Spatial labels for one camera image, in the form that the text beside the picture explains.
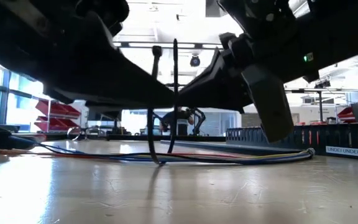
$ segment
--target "ceiling light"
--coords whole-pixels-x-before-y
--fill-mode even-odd
[[[203,48],[206,49],[215,49],[215,48],[223,49],[223,46],[221,44],[203,44]]]
[[[318,81],[315,83],[314,88],[323,89],[331,86],[331,82],[329,80]]]
[[[190,66],[192,67],[198,67],[200,65],[201,61],[198,55],[193,55],[190,60]]]
[[[171,43],[129,43],[130,47],[153,47],[155,45],[161,46],[162,48],[173,48]],[[195,44],[178,44],[180,48],[194,48]]]

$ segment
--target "red shelf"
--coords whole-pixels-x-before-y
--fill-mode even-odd
[[[41,111],[45,116],[48,116],[48,104],[49,101],[47,100],[39,100],[35,108]],[[81,113],[70,105],[51,102],[49,115],[50,117],[56,118],[78,119]]]
[[[338,119],[344,123],[355,123],[356,118],[354,117],[352,107],[349,106],[338,113]]]
[[[35,122],[35,125],[39,127],[43,132],[47,132],[48,130],[48,118],[45,116],[39,116]],[[74,123],[70,119],[64,118],[50,118],[49,122],[49,131],[68,131],[70,128],[78,127],[76,123]]]

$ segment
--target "wall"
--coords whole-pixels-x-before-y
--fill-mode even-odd
[[[257,113],[244,113],[241,116],[241,127],[258,127],[261,123]]]
[[[214,108],[200,108],[205,114],[206,120],[200,127],[201,135],[223,136],[227,128],[241,126],[241,116],[238,112],[229,110],[217,110]],[[172,109],[158,109],[155,113],[164,116]],[[122,125],[132,133],[138,133],[139,129],[147,124],[146,110],[124,110],[122,112]],[[188,125],[188,134],[193,132],[193,125]]]
[[[36,133],[40,129],[34,124],[43,114],[35,108],[38,101],[10,93],[7,101],[6,124],[21,125],[23,132]]]
[[[323,105],[323,119],[328,117],[336,117],[337,113],[341,112],[345,106]],[[310,124],[313,121],[320,121],[320,110],[318,105],[300,105],[291,106],[291,114],[299,114],[299,122]],[[257,113],[254,105],[244,107],[246,113]]]
[[[70,104],[70,106],[72,106],[74,109],[81,112],[81,117],[79,119],[72,119],[72,121],[75,124],[79,125],[81,128],[86,127],[86,123],[88,121],[88,112],[90,110],[88,107],[85,106],[85,103],[86,103],[85,100],[75,100],[73,103]]]

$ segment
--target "cable bundle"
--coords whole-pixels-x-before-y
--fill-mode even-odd
[[[40,156],[59,156],[59,157],[75,157],[83,159],[107,159],[114,161],[129,162],[153,162],[151,153],[130,153],[130,154],[92,154],[81,151],[72,151],[62,149],[57,146],[48,146],[42,143],[33,142],[28,139],[21,139],[15,136],[11,138],[17,141],[23,141],[44,147],[51,152],[31,152],[25,150],[0,150],[3,154],[35,154]],[[243,155],[219,155],[219,154],[191,154],[191,153],[156,153],[160,162],[202,162],[214,164],[240,164],[240,165],[256,165],[256,164],[273,164],[279,162],[293,162],[304,159],[311,159],[314,156],[314,149],[310,148],[299,153],[278,154],[269,156],[252,156]]]

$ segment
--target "black cable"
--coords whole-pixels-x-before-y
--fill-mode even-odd
[[[332,94],[332,95],[335,95],[335,93],[333,93],[331,90],[328,90],[328,92],[329,92],[330,94]],[[344,98],[343,100],[345,100],[345,102],[346,102],[346,103],[349,103],[349,104],[355,103],[355,102],[351,102],[351,101],[349,101],[349,100],[346,99],[346,93],[345,93],[344,96],[335,97],[334,100],[335,100],[335,99],[339,99],[339,98]]]
[[[32,140],[28,140],[28,139],[22,139],[20,137],[16,137],[16,136],[11,136],[12,139],[18,140],[18,141],[23,141],[23,142],[29,142],[29,143],[33,143],[36,144],[38,146],[44,147],[46,149],[48,149],[51,152],[54,152],[56,154],[63,154],[63,155],[68,155],[68,154],[75,154],[76,156],[95,156],[95,157],[112,157],[112,158],[120,158],[120,157],[133,157],[133,156],[150,156],[150,153],[148,152],[136,152],[136,153],[128,153],[128,154],[93,154],[93,153],[84,153],[84,152],[78,152],[78,151],[69,151],[67,149],[62,149],[58,146],[48,146],[39,142],[34,142]],[[63,151],[69,151],[69,152],[60,152],[57,151],[55,149],[58,150],[63,150]],[[234,159],[207,159],[207,158],[194,158],[194,157],[190,157],[190,156],[183,156],[183,155],[178,155],[178,154],[170,154],[167,155],[165,153],[156,153],[157,156],[169,156],[169,157],[176,157],[176,158],[180,158],[180,159],[187,159],[193,162],[207,162],[207,163],[236,163],[236,164],[243,164],[244,161],[237,161]],[[274,160],[274,159],[283,159],[283,158],[270,158],[270,160]]]
[[[178,40],[173,40],[173,128],[171,128],[171,141],[168,152],[172,153],[173,145],[177,137],[178,126]]]
[[[69,154],[69,152],[60,152],[57,150],[64,150],[67,151],[66,149],[62,149],[58,146],[48,146],[39,142],[35,142],[33,140],[29,140],[29,139],[24,139],[24,138],[20,138],[17,136],[12,136],[12,134],[9,131],[6,131],[5,129],[3,129],[2,131],[0,131],[0,133],[4,133],[5,135],[0,135],[0,141],[6,141],[6,139],[4,138],[10,138],[13,141],[20,141],[20,142],[27,142],[27,143],[31,143],[31,144],[36,144],[40,147],[44,147],[46,149],[48,149],[49,151],[52,151],[54,153],[57,154]],[[99,157],[131,157],[131,156],[152,156],[151,153],[148,152],[137,152],[137,153],[128,153],[128,154],[89,154],[89,153],[77,153],[76,151],[72,151],[71,153],[76,154],[77,156],[99,156]],[[154,153],[156,156],[167,156],[165,153]],[[221,161],[222,159],[203,159],[203,158],[193,158],[193,157],[189,157],[189,156],[182,156],[182,155],[176,155],[176,154],[170,154],[170,157],[176,157],[176,158],[180,158],[180,159],[188,159],[188,160],[194,160],[195,162],[217,162],[217,161]]]
[[[157,80],[158,75],[158,62],[162,56],[162,48],[160,46],[153,46],[152,48],[154,62],[152,70],[152,78]],[[150,156],[155,164],[160,164],[154,147],[154,121],[153,121],[154,108],[147,108],[147,143],[149,144]]]
[[[56,146],[46,146],[46,145],[43,145],[43,144],[39,144],[40,146],[48,149],[49,151],[52,151],[56,154],[62,154],[62,155],[68,155],[70,153],[67,153],[67,152],[59,152],[59,151],[56,151],[54,149],[59,149],[59,147],[56,147]],[[314,155],[314,153],[308,151],[312,156],[311,157],[307,157],[307,158],[304,158],[302,160],[306,160],[306,159],[311,159]],[[121,154],[121,155],[112,155],[112,154],[77,154],[75,152],[73,152],[76,156],[94,156],[94,157],[110,157],[110,158],[120,158],[120,157],[130,157],[130,156],[149,156],[150,153],[146,153],[146,152],[141,152],[141,153],[130,153],[130,154]],[[167,156],[166,154],[164,153],[156,153],[157,156]],[[270,158],[270,159],[267,159],[266,161],[261,161],[261,160],[255,160],[255,161],[239,161],[239,160],[235,160],[235,159],[207,159],[207,158],[194,158],[194,157],[188,157],[188,156],[181,156],[181,155],[175,155],[175,154],[170,154],[169,155],[170,157],[177,157],[177,158],[181,158],[181,159],[187,159],[189,160],[189,162],[202,162],[202,163],[215,163],[215,164],[246,164],[246,165],[252,165],[252,164],[255,164],[255,165],[259,165],[259,164],[272,164],[272,163],[279,163],[279,162],[282,162],[280,161],[280,159],[283,159],[283,158]],[[290,162],[291,159],[296,159],[295,157],[298,156],[298,155],[293,155],[293,156],[287,156],[287,159],[290,159],[289,161],[286,161],[286,162]]]

